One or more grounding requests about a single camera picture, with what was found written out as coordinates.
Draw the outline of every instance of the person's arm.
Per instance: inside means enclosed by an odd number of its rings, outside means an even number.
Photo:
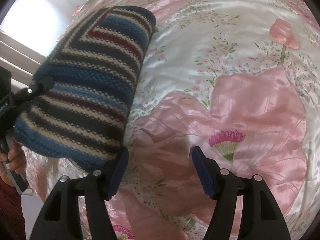
[[[26,158],[21,145],[14,141],[13,149],[10,150],[8,158],[11,161],[9,168],[16,173],[22,173],[26,167]],[[22,214],[21,196],[13,186],[2,161],[7,156],[0,150],[0,212],[6,220],[7,225],[21,240],[26,240],[25,219]]]

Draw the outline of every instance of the red sleeve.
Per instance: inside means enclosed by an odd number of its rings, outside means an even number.
[[[0,211],[10,228],[26,240],[25,219],[22,214],[21,196],[14,187],[4,183],[0,177]]]

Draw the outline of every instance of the striped fabric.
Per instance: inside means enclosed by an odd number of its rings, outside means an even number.
[[[34,75],[55,85],[17,119],[15,139],[88,172],[115,158],[155,24],[135,6],[103,8],[80,22]]]

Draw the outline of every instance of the bed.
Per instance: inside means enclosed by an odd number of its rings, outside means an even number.
[[[157,19],[126,127],[129,165],[106,203],[118,238],[203,239],[215,203],[190,162],[199,145],[238,176],[261,174],[292,239],[305,239],[320,209],[320,27],[304,1],[88,0],[66,33],[116,5]],[[43,201],[62,175],[86,175],[68,159],[25,152]],[[90,239],[84,199],[79,206]]]

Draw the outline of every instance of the metal pin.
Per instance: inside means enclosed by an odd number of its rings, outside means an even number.
[[[100,170],[95,170],[93,173],[92,173],[94,176],[99,176],[102,174],[102,171]]]
[[[221,169],[220,170],[220,173],[222,174],[222,175],[228,175],[230,172],[227,170],[227,169]]]
[[[256,181],[262,181],[262,177],[260,175],[254,175],[253,178],[256,180]]]
[[[59,180],[60,180],[61,182],[66,182],[68,179],[69,179],[68,176],[62,176]]]

